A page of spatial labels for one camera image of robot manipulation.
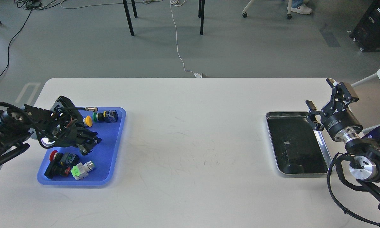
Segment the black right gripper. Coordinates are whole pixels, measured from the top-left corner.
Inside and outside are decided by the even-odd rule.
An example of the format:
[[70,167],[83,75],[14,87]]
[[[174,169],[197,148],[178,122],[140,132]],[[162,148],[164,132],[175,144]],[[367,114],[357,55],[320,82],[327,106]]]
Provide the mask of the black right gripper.
[[318,111],[312,101],[306,101],[309,108],[306,120],[315,131],[328,132],[335,142],[349,142],[358,139],[363,126],[348,109],[348,105],[358,101],[358,95],[349,83],[336,82],[327,78],[332,88],[330,101]]

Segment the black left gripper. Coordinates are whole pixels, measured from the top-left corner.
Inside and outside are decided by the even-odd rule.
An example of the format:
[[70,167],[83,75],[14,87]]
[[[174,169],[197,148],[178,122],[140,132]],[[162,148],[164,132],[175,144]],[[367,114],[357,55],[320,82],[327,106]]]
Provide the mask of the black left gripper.
[[49,139],[49,146],[52,147],[75,147],[79,149],[81,155],[86,156],[92,152],[93,148],[102,139],[98,138],[98,133],[90,131],[84,124],[74,123],[69,127],[58,127],[55,140]]

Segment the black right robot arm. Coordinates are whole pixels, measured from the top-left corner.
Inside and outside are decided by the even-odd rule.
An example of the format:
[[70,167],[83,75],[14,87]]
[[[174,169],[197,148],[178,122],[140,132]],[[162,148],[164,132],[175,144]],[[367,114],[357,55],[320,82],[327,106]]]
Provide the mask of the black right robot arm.
[[326,182],[331,198],[345,214],[380,227],[380,223],[365,219],[343,206],[331,189],[331,174],[336,169],[339,180],[354,191],[368,192],[379,202],[380,211],[380,126],[363,137],[362,125],[349,109],[349,104],[358,101],[358,95],[352,86],[345,82],[336,82],[327,78],[332,88],[330,101],[317,110],[312,101],[307,100],[309,111],[306,120],[315,131],[326,130],[335,142],[345,144],[346,153],[336,153],[330,162]]

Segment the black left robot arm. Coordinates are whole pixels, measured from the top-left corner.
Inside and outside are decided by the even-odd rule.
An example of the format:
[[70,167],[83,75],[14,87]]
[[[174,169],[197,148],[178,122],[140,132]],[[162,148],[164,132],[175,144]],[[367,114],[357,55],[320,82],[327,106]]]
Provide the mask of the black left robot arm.
[[26,140],[33,138],[45,148],[75,147],[87,155],[101,142],[90,131],[73,102],[59,96],[50,110],[23,105],[18,108],[0,102],[0,166],[29,149]]

